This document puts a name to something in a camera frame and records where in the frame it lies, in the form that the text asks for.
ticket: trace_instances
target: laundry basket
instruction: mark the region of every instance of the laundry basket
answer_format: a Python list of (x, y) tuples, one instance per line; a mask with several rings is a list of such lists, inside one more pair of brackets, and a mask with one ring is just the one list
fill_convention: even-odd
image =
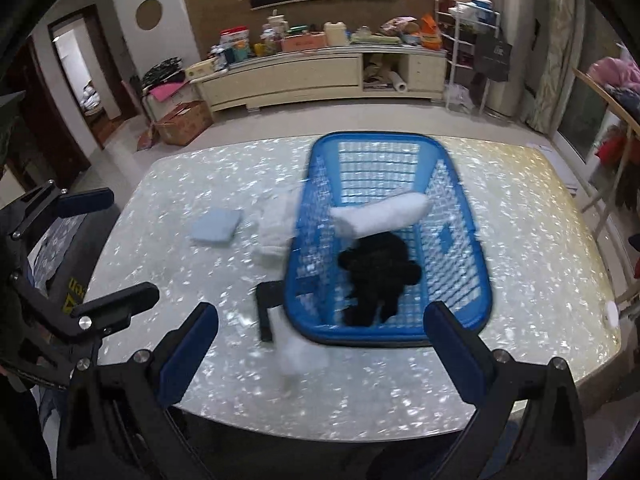
[[(429, 214), (396, 231), (422, 279), (407, 286), (398, 314), (370, 327), (345, 326), (351, 284), (337, 265), (351, 240), (337, 237), (332, 206), (360, 205), (400, 187), (424, 192)], [(343, 346), (427, 346), (422, 314), (443, 301), (466, 328), (479, 331), (492, 307), (492, 292), (476, 227), (465, 194), (444, 147), (417, 134), (337, 132), (316, 140), (285, 278), (284, 309), (306, 338)]]

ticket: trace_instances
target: pink clothing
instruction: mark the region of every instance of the pink clothing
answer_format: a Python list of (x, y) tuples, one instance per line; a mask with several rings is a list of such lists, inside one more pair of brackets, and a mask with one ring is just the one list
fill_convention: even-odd
[(629, 88), (640, 94), (640, 69), (633, 61), (605, 57), (592, 64), (587, 74), (601, 86)]
[(163, 85), (152, 88), (150, 90), (150, 93), (158, 101), (162, 102), (167, 100), (173, 94), (175, 94), (180, 88), (185, 86), (187, 83), (188, 81), (183, 81), (181, 83), (165, 83)]

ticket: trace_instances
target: blue gripper pad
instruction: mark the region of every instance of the blue gripper pad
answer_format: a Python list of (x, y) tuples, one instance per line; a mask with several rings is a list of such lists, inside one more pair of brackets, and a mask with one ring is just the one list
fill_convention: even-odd
[(495, 360), (489, 349), (441, 301), (427, 306), (422, 322), (462, 400), (476, 407), (482, 405), (495, 379)]
[(191, 315), (196, 314), (198, 309), (201, 310), (200, 315), (159, 371), (156, 398), (163, 408), (182, 400), (191, 379), (218, 334), (216, 308), (210, 303), (202, 302)]

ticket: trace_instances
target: brown wall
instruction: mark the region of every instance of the brown wall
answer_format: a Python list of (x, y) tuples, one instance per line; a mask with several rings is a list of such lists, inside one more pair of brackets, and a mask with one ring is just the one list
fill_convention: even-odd
[[(355, 30), (368, 25), (371, 30), (396, 16), (433, 13), (435, 0), (316, 0), (278, 6), (291, 27), (324, 22), (344, 22)], [(220, 30), (245, 25), (251, 30), (251, 41), (258, 41), (262, 24), (271, 9), (251, 10), (248, 0), (185, 0), (191, 27), (203, 59), (211, 45), (220, 39)]]

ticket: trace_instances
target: white towel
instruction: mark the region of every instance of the white towel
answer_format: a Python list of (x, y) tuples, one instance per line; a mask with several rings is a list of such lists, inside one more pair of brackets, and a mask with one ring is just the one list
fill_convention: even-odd
[(258, 251), (265, 256), (285, 256), (295, 235), (302, 183), (274, 190), (258, 224)]
[(304, 375), (327, 368), (329, 352), (326, 346), (312, 343), (289, 324), (282, 306), (270, 308), (269, 323), (276, 347), (276, 359), (283, 375)]
[(428, 215), (433, 204), (415, 191), (389, 196), (361, 206), (332, 207), (335, 233), (341, 238), (364, 238), (396, 231)]

